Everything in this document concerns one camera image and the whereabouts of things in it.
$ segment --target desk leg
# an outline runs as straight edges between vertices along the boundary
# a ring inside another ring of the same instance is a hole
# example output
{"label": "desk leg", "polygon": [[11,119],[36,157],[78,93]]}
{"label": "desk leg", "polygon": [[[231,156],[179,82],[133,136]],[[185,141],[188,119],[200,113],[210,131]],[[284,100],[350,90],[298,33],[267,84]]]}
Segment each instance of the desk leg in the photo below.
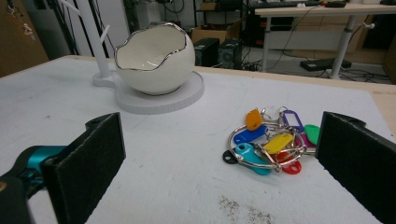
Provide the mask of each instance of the desk leg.
{"label": "desk leg", "polygon": [[344,60],[344,56],[347,52],[347,45],[349,43],[349,39],[352,36],[353,26],[356,21],[356,16],[349,16],[347,21],[346,28],[344,29],[343,34],[341,35],[340,41],[338,43],[338,52],[335,57],[334,64],[332,65],[332,73],[330,74],[331,79],[340,79],[338,73],[340,72],[341,64]]}
{"label": "desk leg", "polygon": [[271,17],[268,17],[267,23],[265,25],[264,45],[262,47],[262,72],[267,71],[267,58],[268,58],[268,49],[270,47],[270,43],[269,43],[270,34],[271,34]]}

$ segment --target orange key tag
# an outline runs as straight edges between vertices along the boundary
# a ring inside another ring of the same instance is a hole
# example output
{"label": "orange key tag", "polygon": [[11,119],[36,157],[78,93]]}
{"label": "orange key tag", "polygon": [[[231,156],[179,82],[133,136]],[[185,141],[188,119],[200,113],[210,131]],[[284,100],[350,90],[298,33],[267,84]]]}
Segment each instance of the orange key tag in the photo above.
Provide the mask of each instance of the orange key tag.
{"label": "orange key tag", "polygon": [[271,141],[265,144],[264,148],[268,154],[276,154],[285,148],[293,140],[293,135],[282,133],[275,136]]}
{"label": "orange key tag", "polygon": [[262,115],[259,109],[253,109],[245,116],[245,123],[249,131],[254,131],[262,125]]}

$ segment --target table top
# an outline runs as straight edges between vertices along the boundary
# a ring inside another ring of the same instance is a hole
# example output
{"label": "table top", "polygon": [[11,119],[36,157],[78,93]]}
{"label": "table top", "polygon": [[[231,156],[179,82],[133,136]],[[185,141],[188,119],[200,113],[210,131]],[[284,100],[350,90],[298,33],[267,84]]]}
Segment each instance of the table top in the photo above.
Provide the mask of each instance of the table top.
{"label": "table top", "polygon": [[396,13],[396,6],[352,3],[347,3],[345,7],[278,7],[260,8],[255,10],[255,14],[262,17],[376,15],[394,13]]}
{"label": "table top", "polygon": [[[301,158],[298,175],[261,176],[221,155],[245,114],[266,106],[287,106],[317,125],[324,110],[344,113],[394,141],[395,86],[195,70],[203,97],[149,116],[120,110],[113,89],[92,85],[99,72],[92,58],[65,57],[0,78],[0,174],[26,148],[66,146],[88,120],[120,111],[126,160],[88,223],[378,222],[313,157]],[[56,222],[46,191],[29,205],[35,222]]]}

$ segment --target cracked eggshell bowl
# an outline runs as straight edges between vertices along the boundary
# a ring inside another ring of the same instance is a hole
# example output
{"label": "cracked eggshell bowl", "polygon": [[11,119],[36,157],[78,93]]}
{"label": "cracked eggshell bowl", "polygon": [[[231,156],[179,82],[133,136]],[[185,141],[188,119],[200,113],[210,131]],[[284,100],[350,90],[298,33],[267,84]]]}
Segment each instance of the cracked eggshell bowl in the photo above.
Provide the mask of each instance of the cracked eggshell bowl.
{"label": "cracked eggshell bowl", "polygon": [[189,36],[173,23],[132,33],[115,50],[117,70],[130,87],[151,95],[176,90],[192,73],[195,52]]}

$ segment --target bunch of key tags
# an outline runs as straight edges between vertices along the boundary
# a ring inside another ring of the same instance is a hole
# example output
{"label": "bunch of key tags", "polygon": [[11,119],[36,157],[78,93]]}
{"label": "bunch of key tags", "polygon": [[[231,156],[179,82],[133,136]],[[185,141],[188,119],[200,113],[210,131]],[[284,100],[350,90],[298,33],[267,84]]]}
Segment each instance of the bunch of key tags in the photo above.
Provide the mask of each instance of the bunch of key tags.
{"label": "bunch of key tags", "polygon": [[299,159],[315,154],[318,134],[318,126],[303,126],[297,113],[284,106],[275,113],[273,107],[262,112],[256,108],[246,114],[245,125],[230,134],[222,158],[229,164],[245,165],[258,175],[272,170],[297,175],[302,170]]}

